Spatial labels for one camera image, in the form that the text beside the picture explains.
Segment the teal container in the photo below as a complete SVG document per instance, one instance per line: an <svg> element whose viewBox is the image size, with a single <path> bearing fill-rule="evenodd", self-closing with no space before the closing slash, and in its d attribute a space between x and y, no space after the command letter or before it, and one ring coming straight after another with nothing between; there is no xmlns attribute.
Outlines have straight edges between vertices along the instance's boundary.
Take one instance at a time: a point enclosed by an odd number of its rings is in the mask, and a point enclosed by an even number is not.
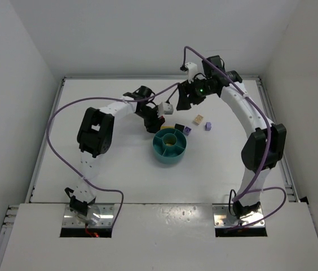
<svg viewBox="0 0 318 271"><path fill-rule="evenodd" d="M187 147L184 134L174 128L157 132L153 139L155 157L164 164L175 164L183 157Z"/></svg>

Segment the gray wall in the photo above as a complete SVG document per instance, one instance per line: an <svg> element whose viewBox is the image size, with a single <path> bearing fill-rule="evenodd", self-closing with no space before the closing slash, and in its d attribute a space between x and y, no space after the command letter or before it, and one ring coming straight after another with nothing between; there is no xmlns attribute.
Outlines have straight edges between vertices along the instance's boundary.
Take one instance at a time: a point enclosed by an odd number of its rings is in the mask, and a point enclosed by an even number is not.
<svg viewBox="0 0 318 271"><path fill-rule="evenodd" d="M286 151L318 234L318 1L302 0L264 77Z"/></svg>
<svg viewBox="0 0 318 271"><path fill-rule="evenodd" d="M23 202L56 82L8 0L0 0L0 229Z"/></svg>
<svg viewBox="0 0 318 271"><path fill-rule="evenodd" d="M264 71L298 0L11 0L54 75L181 73L183 47ZM189 60L196 60L190 54Z"/></svg>

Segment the metal plate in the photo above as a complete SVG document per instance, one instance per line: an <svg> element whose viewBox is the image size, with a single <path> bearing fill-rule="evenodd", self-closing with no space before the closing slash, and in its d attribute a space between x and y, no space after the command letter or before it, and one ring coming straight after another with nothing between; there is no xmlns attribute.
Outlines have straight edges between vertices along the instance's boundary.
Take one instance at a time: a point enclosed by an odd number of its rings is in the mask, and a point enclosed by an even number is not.
<svg viewBox="0 0 318 271"><path fill-rule="evenodd" d="M92 223L89 223L88 228L90 229L105 229L111 228L114 218L114 204L93 204L97 210L94 214L95 219ZM84 219L77 216L74 210L70 209L69 205L66 205L62 228L85 228Z"/></svg>
<svg viewBox="0 0 318 271"><path fill-rule="evenodd" d="M245 226L248 223L262 219L264 217L262 207L259 207L257 212L251 212L238 220L228 213L228 205L213 205L213 216L216 237L267 236L264 220L242 229L228 230L236 226Z"/></svg>

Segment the robotic arm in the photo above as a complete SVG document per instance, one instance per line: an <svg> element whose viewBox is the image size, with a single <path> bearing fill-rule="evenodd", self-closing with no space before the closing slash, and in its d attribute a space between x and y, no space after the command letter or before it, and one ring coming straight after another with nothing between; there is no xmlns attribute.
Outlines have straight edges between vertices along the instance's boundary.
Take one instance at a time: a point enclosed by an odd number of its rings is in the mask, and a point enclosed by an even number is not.
<svg viewBox="0 0 318 271"><path fill-rule="evenodd" d="M220 56L212 56L207 59L225 72L222 66ZM200 104L211 94L217 94L218 97L225 101L235 113L240 123L244 127L247 135L247 142L242 149L241 157L245 166L244 176L241 187L238 191L241 194L248 186L250 181L258 170L260 161L264 154L267 140L267 125L259 112L240 95L234 86L228 80L221 76L217 71L212 69L207 63L202 62L205 79L197 79L197 66L194 63L186 63L181 70L187 71L188 80L178 85L179 100L176 107L177 111L188 110L192 104ZM248 95L241 77L235 71L226 72L226 74L236 82L238 86ZM149 98L153 91L145 86L141 86L133 93L126 93L121 99L125 100L142 100ZM79 133L77 141L81 150L81 163L84 176L91 180L98 174L98 164L102 155L107 152L111 145L114 119L135 113L144 119L144 125L148 132L156 133L160 130L165 119L160 113L172 113L171 105L162 103L159 106L153 103L153 99L138 103L114 102L100 109L88 108ZM251 189L263 188L264 181L270 170L275 167L276 163L283 156L286 129L282 124L274 124L267 119L271 126L272 140L270 151L266 162L257 180ZM86 216L88 206L95 202L96 191L85 182L79 182L75 190L66 188L65 192L70 197L70 207L81 215ZM244 195L233 204L233 210L237 218L256 211L260 205L260 192Z"/></svg>

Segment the small block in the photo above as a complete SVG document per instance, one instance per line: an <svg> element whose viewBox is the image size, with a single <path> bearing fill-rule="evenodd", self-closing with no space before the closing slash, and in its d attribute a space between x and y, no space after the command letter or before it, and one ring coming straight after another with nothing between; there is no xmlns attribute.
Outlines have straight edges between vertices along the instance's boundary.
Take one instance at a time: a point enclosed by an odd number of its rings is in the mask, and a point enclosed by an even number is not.
<svg viewBox="0 0 318 271"><path fill-rule="evenodd" d="M183 130L183 134L185 134L186 136L188 136L188 135L191 133L191 131L192 131L191 128L185 126L185 128L184 128L184 130Z"/></svg>
<svg viewBox="0 0 318 271"><path fill-rule="evenodd" d="M196 116L196 118L194 119L194 123L197 124L197 125L199 125L199 124L202 122L202 120L203 120L203 116L198 115L198 116Z"/></svg>
<svg viewBox="0 0 318 271"><path fill-rule="evenodd" d="M174 126L162 126L162 127L160 127L161 130L166 129L166 128L174 128Z"/></svg>
<svg viewBox="0 0 318 271"><path fill-rule="evenodd" d="M205 130L210 131L211 130L211 123L206 123L205 124Z"/></svg>
<svg viewBox="0 0 318 271"><path fill-rule="evenodd" d="M184 125L178 124L178 123L176 123L175 126L174 126L175 129L177 129L177 130L179 130L181 132L184 131L184 127L185 127Z"/></svg>

